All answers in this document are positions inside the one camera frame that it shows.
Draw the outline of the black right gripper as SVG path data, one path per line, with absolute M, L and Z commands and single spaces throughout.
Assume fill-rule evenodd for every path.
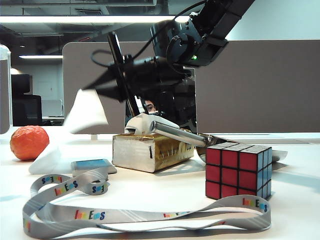
M 84 86 L 84 90 L 96 89 L 98 95 L 126 101 L 135 117 L 141 113 L 135 97 L 142 98 L 151 90 L 179 83 L 179 74 L 169 67 L 164 57 L 136 60 L 130 54 L 123 56 L 117 34 L 110 32 L 107 39 L 114 63 L 95 81 Z

